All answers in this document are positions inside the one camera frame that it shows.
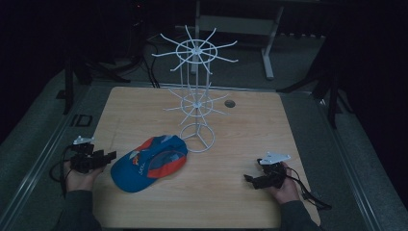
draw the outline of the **baseball cap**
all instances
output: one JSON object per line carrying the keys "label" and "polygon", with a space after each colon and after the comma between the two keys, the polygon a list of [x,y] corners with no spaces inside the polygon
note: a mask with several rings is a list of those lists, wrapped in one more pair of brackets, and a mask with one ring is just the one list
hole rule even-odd
{"label": "baseball cap", "polygon": [[179,137],[153,137],[117,160],[112,165],[111,176],[120,189],[136,193],[180,169],[187,161],[187,154],[186,143]]}

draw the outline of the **cap brim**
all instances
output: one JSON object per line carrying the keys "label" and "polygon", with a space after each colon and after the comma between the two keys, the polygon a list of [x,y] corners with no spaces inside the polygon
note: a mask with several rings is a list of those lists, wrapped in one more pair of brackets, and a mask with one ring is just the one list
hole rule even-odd
{"label": "cap brim", "polygon": [[117,160],[111,168],[111,176],[115,184],[125,192],[136,193],[153,184],[157,179],[141,176],[129,161],[129,152]]}

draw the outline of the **floor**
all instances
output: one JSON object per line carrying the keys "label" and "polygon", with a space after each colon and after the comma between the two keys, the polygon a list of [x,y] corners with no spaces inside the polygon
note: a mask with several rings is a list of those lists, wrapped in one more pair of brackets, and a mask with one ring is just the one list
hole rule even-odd
{"label": "floor", "polygon": [[[163,44],[159,37],[150,41],[161,53],[174,48]],[[270,54],[275,73],[272,81],[265,78],[258,47],[223,49],[220,51],[222,57],[239,61],[212,64],[212,86],[271,91],[284,88],[305,76],[322,42],[323,38],[277,38]],[[146,46],[144,56],[150,67],[152,53],[155,47]],[[178,61],[174,57],[156,59],[153,70],[163,88],[179,83],[178,73],[170,71],[176,64]],[[145,66],[121,73],[121,76],[132,82],[119,84],[95,74],[91,86],[75,85],[74,107],[69,115],[62,115],[64,101],[55,98],[64,88],[64,73],[60,73],[1,144],[2,230],[49,230],[55,224],[63,198],[58,183],[48,175],[50,167],[58,162],[64,147],[78,135],[92,136],[112,87],[150,88]],[[333,231],[407,230],[407,211],[358,119],[339,103],[338,128],[333,129],[327,122],[324,102],[310,95],[313,86],[281,95],[312,192],[334,206],[332,211],[319,213],[321,226]],[[92,125],[71,126],[75,115],[92,115]]]}

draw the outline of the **human hand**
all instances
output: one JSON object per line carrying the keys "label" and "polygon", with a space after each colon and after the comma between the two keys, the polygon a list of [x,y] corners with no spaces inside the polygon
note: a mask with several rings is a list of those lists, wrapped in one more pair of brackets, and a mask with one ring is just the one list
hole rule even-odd
{"label": "human hand", "polygon": [[[283,166],[286,168],[286,174],[292,176],[292,171],[288,169],[288,165],[282,162]],[[286,177],[283,185],[280,189],[275,187],[267,188],[267,191],[270,192],[273,197],[278,201],[279,204],[284,204],[289,201],[299,200],[299,194],[297,192],[296,183],[293,179]]]}
{"label": "human hand", "polygon": [[64,163],[64,172],[66,172],[67,174],[65,180],[67,192],[79,190],[92,191],[93,182],[95,181],[96,177],[105,169],[105,167],[100,167],[84,174],[76,170],[72,170],[70,166],[71,162],[68,161]]}

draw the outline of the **white wire display rack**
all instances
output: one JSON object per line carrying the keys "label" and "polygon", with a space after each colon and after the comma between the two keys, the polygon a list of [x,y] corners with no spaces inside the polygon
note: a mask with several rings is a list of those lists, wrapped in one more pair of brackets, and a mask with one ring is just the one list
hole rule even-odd
{"label": "white wire display rack", "polygon": [[[214,35],[216,29],[205,39],[193,39],[189,33],[186,26],[186,32],[189,36],[188,40],[183,42],[177,42],[172,39],[166,38],[161,34],[163,39],[166,39],[177,45],[174,52],[164,53],[164,54],[152,54],[155,57],[162,57],[167,55],[176,55],[179,58],[180,63],[172,68],[170,71],[180,70],[180,88],[179,89],[169,89],[171,93],[180,98],[180,107],[165,109],[166,111],[171,110],[182,110],[186,114],[185,118],[181,121],[184,124],[189,118],[193,119],[193,123],[187,124],[180,132],[180,138],[185,142],[188,142],[188,150],[191,152],[204,152],[211,148],[216,140],[215,133],[210,125],[207,123],[205,116],[210,112],[215,112],[219,114],[226,115],[226,113],[214,109],[214,102],[225,98],[228,94],[218,97],[211,98],[209,89],[211,86],[210,75],[211,65],[210,63],[215,59],[220,59],[229,63],[235,63],[238,60],[229,60],[222,58],[218,55],[218,49],[223,47],[232,46],[233,43],[214,46],[209,42],[209,39]],[[195,66],[195,86],[190,84],[190,65]],[[206,81],[205,86],[199,86],[199,67],[204,66],[206,70]]]}

